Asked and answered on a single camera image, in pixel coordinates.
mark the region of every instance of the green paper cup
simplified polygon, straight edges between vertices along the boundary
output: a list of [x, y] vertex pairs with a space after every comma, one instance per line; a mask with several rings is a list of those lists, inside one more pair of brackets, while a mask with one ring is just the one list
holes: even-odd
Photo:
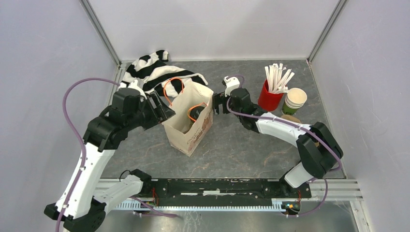
[[282, 112], [285, 115], [293, 115], [296, 111], [302, 107], [308, 96], [299, 88], [291, 88], [286, 94], [285, 101], [282, 106]]

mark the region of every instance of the paper bag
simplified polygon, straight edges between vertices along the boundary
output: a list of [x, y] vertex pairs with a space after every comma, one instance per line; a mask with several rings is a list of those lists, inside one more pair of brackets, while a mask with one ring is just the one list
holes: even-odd
[[[187, 156], [191, 156], [195, 148], [208, 132], [213, 122], [213, 91], [196, 82], [189, 82], [172, 101], [171, 109], [175, 115], [163, 122], [165, 132], [171, 146]], [[188, 110], [198, 104], [206, 103], [205, 109], [192, 124], [188, 118]]]

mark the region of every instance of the white wall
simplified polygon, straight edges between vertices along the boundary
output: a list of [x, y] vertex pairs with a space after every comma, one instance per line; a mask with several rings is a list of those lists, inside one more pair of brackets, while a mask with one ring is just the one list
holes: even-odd
[[90, 0], [122, 60], [307, 58], [337, 0]]
[[[67, 186], [80, 146], [64, 120], [65, 90], [114, 79], [115, 64], [77, 0], [1, 1], [0, 231], [54, 231], [44, 208]], [[68, 110], [84, 133], [110, 84], [74, 89]]]
[[313, 73], [377, 232], [408, 231], [410, 1], [349, 1]]

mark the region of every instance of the gray countertop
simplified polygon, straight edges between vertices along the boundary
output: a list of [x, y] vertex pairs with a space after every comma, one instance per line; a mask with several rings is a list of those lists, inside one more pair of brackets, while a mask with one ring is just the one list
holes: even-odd
[[[307, 93], [307, 102], [294, 115], [302, 123], [328, 125], [322, 101], [305, 60], [189, 61], [169, 64], [201, 73], [214, 92], [224, 91], [223, 77], [245, 76], [246, 88], [257, 103], [266, 79], [264, 66], [283, 63], [295, 73], [289, 88]], [[281, 103], [273, 114], [281, 116]], [[122, 171], [140, 169], [154, 178], [280, 178], [300, 160], [297, 148], [272, 136], [245, 129], [232, 114], [214, 115], [213, 125], [191, 157], [171, 147], [162, 125], [129, 133], [110, 159], [102, 178], [118, 178]], [[343, 178], [341, 171], [328, 178]]]

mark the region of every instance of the striped cloth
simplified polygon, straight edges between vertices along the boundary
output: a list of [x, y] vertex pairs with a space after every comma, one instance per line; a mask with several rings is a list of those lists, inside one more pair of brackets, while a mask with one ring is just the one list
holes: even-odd
[[[193, 73], [186, 69], [176, 66], [167, 65], [168, 52], [164, 50], [157, 51], [151, 55], [146, 55], [134, 61], [125, 71], [122, 83], [127, 86], [138, 79], [138, 86], [142, 90], [150, 94], [157, 91], [160, 96], [163, 96], [163, 88], [167, 80], [173, 77], [179, 77], [186, 85], [188, 82], [194, 81], [204, 86], [208, 85], [204, 76], [199, 73]], [[176, 97], [182, 90], [181, 81], [178, 79], [170, 81], [166, 87], [165, 92], [168, 97]]]

